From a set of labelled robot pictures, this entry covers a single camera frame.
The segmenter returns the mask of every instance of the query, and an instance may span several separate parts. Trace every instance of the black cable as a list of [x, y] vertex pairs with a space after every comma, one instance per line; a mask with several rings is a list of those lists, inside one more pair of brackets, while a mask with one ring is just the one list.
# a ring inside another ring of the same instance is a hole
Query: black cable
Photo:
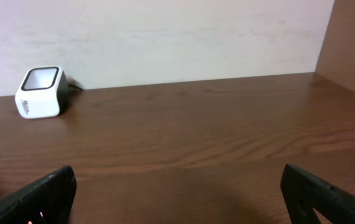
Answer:
[[82, 91], [83, 88], [80, 88], [79, 86], [73, 85], [73, 84], [68, 84], [69, 87], [76, 88], [79, 91]]

